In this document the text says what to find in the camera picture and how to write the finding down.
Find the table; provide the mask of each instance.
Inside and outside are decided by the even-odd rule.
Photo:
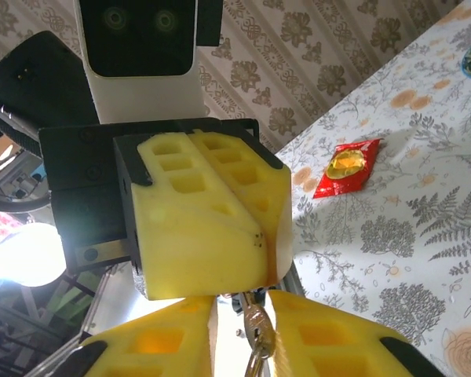
[[[278,153],[306,296],[406,335],[471,377],[471,1]],[[334,146],[383,137],[362,192],[313,199]]]

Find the metal key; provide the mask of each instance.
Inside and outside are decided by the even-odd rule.
[[[276,332],[265,309],[257,304],[254,294],[240,294],[244,315],[244,331],[252,349],[246,377],[259,377],[266,359],[274,354]]]

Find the patterned wallpaper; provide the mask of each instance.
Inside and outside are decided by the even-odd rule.
[[[273,151],[354,90],[459,0],[225,0],[201,48],[206,113],[251,117]],[[0,0],[0,60],[51,30],[80,54],[73,0]]]

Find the yellow gripper pad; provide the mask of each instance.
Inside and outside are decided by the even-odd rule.
[[[186,298],[87,339],[51,377],[211,377],[214,297]]]
[[[255,143],[200,130],[115,139],[135,282],[145,297],[249,291],[284,277],[290,170]]]
[[[394,330],[288,292],[268,294],[274,377],[444,377]]]

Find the floral tablecloth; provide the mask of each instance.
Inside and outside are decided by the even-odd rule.
[[[308,298],[387,324],[471,377],[471,0],[278,156],[292,169]],[[385,139],[362,192],[313,199],[334,146]]]

